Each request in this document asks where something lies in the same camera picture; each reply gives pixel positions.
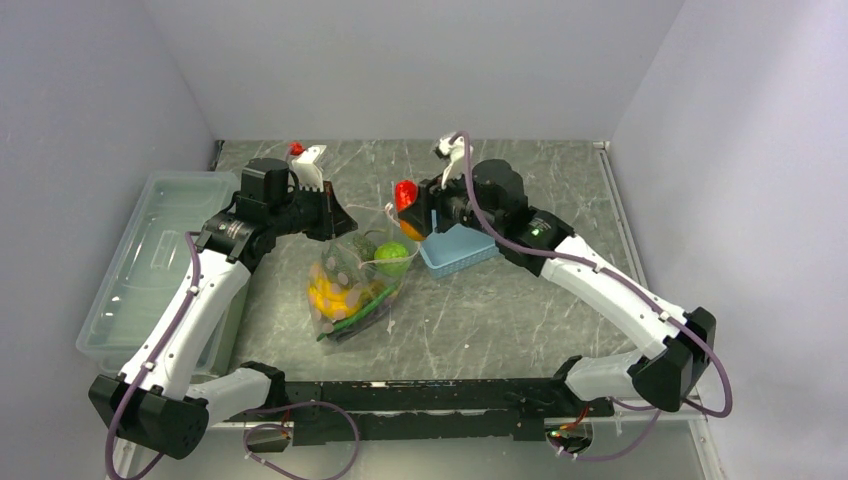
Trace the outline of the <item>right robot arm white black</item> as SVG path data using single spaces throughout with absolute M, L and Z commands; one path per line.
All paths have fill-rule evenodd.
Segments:
M 685 311 L 634 282 L 604 260 L 555 214 L 529 204 L 524 182 L 501 159 L 484 160 L 462 177 L 399 182 L 394 193 L 402 231 L 420 241 L 454 226 L 489 234 L 502 255 L 531 274 L 576 295 L 610 320 L 634 350 L 589 358 L 576 356 L 557 372 L 551 401 L 574 415 L 599 398 L 639 397 L 676 412 L 710 366 L 722 382 L 722 409 L 733 406 L 732 388 L 713 350 L 716 319 L 706 309 Z

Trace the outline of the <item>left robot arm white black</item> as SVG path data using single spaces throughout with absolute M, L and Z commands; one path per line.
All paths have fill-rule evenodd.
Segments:
M 160 320 L 118 374 L 99 375 L 89 389 L 109 443 L 121 438 L 183 459 L 215 423 L 246 411 L 272 420 L 285 411 L 285 374 L 262 363 L 190 381 L 219 321 L 278 238 L 328 241 L 356 229 L 319 155 L 310 147 L 292 160 L 250 160 L 229 206 L 187 234 L 190 265 Z

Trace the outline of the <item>yellow banana bunch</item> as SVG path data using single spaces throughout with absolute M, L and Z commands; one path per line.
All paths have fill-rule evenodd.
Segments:
M 321 263 L 309 271 L 307 297 L 310 307 L 326 320 L 338 324 L 357 314 L 367 315 L 388 285 L 379 279 L 369 279 L 362 272 L 329 273 Z

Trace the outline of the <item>clear zip top bag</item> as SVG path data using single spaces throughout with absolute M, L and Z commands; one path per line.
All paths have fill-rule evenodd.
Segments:
M 351 205 L 357 228 L 328 242 L 313 262 L 306 292 L 315 342 L 340 345 L 387 315 L 420 243 L 406 236 L 395 205 Z

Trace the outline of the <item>green chili pepper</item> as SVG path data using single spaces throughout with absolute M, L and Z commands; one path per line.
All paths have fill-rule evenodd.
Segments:
M 361 314 L 357 314 L 352 319 L 343 320 L 338 324 L 334 324 L 314 312 L 309 304 L 316 341 L 321 342 L 327 339 L 333 342 L 343 342 L 376 322 L 397 297 L 401 282 L 398 281 L 387 285 L 388 287 L 371 303 L 375 308 L 367 315 L 362 316 Z

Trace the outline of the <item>light green custard apple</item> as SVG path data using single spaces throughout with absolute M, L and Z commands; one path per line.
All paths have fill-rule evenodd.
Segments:
M 374 260 L 380 272 L 393 277 L 405 274 L 411 263 L 409 250 L 396 241 L 381 244 L 374 253 Z

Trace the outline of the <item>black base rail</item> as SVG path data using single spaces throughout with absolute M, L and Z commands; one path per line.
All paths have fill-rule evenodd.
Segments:
M 548 378 L 290 381 L 288 415 L 297 446 L 364 441 L 509 437 L 541 441 L 558 420 L 613 415 Z

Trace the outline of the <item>clear plastic storage bin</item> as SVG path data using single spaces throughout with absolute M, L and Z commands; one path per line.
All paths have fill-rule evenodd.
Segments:
M 115 375 L 142 346 L 190 270 L 188 231 L 231 200 L 232 172 L 152 173 L 142 189 L 76 341 Z

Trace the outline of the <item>green netted melon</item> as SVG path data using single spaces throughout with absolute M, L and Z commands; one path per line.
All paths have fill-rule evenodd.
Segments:
M 330 242 L 322 252 L 322 266 L 329 273 L 351 273 L 360 269 L 360 264 L 375 258 L 377 245 L 365 235 L 347 234 Z

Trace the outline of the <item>light blue plastic basket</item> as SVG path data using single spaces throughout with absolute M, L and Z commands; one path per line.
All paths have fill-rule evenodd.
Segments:
M 456 224 L 434 231 L 420 244 L 420 254 L 433 279 L 441 279 L 500 254 L 488 235 Z

